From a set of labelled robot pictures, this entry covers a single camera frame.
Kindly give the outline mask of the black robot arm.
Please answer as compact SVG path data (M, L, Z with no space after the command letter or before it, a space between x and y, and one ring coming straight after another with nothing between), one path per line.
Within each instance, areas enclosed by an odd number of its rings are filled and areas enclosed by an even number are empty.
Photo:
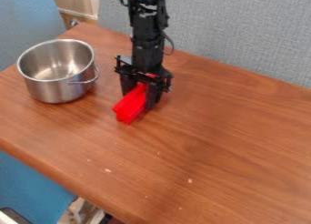
M172 73L163 66L164 44L170 40L164 29L168 25L166 0L119 0L128 8L132 27L131 56L115 57L115 72L120 75L123 95L139 82L147 85L146 108L152 109L164 92L170 91Z

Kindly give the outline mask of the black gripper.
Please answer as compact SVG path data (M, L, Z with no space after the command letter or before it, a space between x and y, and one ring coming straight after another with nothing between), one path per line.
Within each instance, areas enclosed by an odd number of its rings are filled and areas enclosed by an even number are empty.
M146 109L151 110L171 88L172 73L163 66L164 39L142 41L131 39L132 55L115 57L115 72L120 75L122 92L126 95L138 82L147 84Z

